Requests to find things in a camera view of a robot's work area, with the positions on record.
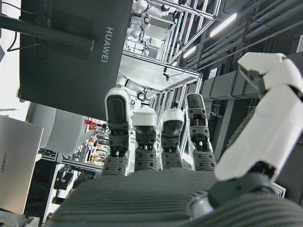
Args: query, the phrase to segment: metal rack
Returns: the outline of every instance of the metal rack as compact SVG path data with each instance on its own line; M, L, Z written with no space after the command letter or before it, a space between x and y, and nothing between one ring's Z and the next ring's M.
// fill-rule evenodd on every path
M208 4L213 1L212 12L207 12ZM189 0L186 5L179 5L169 0L153 0L158 5L168 5L180 12L178 23L160 18L152 17L171 24L171 28L159 48L156 60L161 63L172 64L207 28L218 16L221 0L204 0L201 10L196 9L198 0ZM195 34L191 35L195 17L199 18Z
M95 133L95 135L101 136L101 137L108 137L108 133L102 132L102 131L97 131ZM53 151L46 150L43 148L39 150L39 153L42 154L41 159L56 162L58 164L65 164L65 165L80 167L80 168L93 170L93 171L102 171L103 170L102 166L66 159L63 157L62 153L53 152Z

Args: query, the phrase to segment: robotic hand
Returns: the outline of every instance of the robotic hand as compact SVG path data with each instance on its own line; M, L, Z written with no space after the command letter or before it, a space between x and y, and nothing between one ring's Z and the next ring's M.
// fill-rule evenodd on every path
M135 174L122 177L129 153L128 95L111 89L105 99L110 152L102 175L116 176L80 185L46 226L303 226L303 210L275 196L271 186L303 128L301 74L281 54L248 53L239 65L263 98L217 166L203 99L199 94L186 97L189 152L196 171L181 168L184 117L178 109L163 114L163 171L151 171L156 169L156 115L144 107L133 115ZM93 201L83 196L96 190L107 196Z

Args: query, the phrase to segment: silver laptop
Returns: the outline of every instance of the silver laptop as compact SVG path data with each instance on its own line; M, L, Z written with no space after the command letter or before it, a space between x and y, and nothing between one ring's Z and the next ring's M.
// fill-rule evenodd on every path
M0 208L23 214L42 132L0 115Z

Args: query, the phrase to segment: laptop lid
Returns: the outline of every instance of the laptop lid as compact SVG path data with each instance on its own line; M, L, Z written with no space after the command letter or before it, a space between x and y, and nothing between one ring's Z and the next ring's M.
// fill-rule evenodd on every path
M23 214L42 132L0 115L0 208Z

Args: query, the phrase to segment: metal frame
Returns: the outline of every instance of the metal frame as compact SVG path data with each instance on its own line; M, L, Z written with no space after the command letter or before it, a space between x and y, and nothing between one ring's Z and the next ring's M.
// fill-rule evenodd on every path
M181 109L182 107L182 103L183 103L183 99L184 99L184 95L185 95L185 90L188 84L184 84L182 86L182 90L181 90L181 95L180 95L180 102L178 103L178 109Z
M97 165L94 165L94 164L77 162L77 161L72 161L72 160L69 160L69 159L63 159L63 154L62 153L56 153L55 157L42 155L41 159L48 160L48 161L53 161L53 162L56 162L58 164L71 165L71 166L76 166L76 167L85 168L85 169L89 169L89 170L95 170L95 171L102 171L103 170L103 167L97 166Z
M166 109L170 109L170 108L171 108L171 102L172 102L172 99L174 98L175 91L176 91L175 89L173 89L173 90L171 91L171 95L170 95L169 100L168 100L169 106L167 105L167 106L166 106Z
M148 56L142 56L142 55L139 55L139 54L136 54L136 53L133 53L133 52L123 51L122 55L131 57L131 58L135 58L135 59L138 59L138 60L141 60L141 61L145 61L145 62L148 62L148 63L151 63L151 64L167 67L168 69L173 69L173 70L176 70L176 71L179 71L179 72L184 72L184 73L189 74L191 77L194 77L194 78L198 78L199 75L200 75L197 72L193 72L193 71L190 71L190 70L185 70L185 69L182 69L182 68L179 68L179 67L174 67L174 66L168 65L167 62L159 61L159 60L156 60L154 58L151 58L151 57L148 57Z
M202 86L202 79L201 78L199 78L198 80L197 80L197 86L196 86L196 93L199 93L199 91L200 91L200 89L201 89L201 86Z
M166 100L166 97L167 97L167 93L168 93L168 92L164 92L164 93L162 94L162 95L163 95L163 102L162 102L160 111L159 111L159 113L158 113L157 131L159 131L159 130L160 130L160 127L161 127L161 125L160 125L160 122L161 122L160 116L162 116L162 114L163 114L163 112L164 112L164 106L165 106L165 100Z
M203 32L207 30L207 28L215 21L216 16L218 16L221 0L214 0L214 9L212 13L206 12L208 2L209 0L204 0L202 10L198 10L196 9L198 0L188 1L188 4L192 5L193 7L179 5L170 0L154 0L154 3L157 5L165 4L176 8L177 11L180 11L180 17L178 24L176 25L172 21L151 16L154 19L161 20L172 25L168 35L165 38L165 42L162 43L158 50L157 57L155 59L152 58L153 62L156 61L158 63L171 65L174 60L176 60ZM199 22L196 33L190 37L191 27L195 16L199 17ZM185 27L188 29L186 34L183 34Z

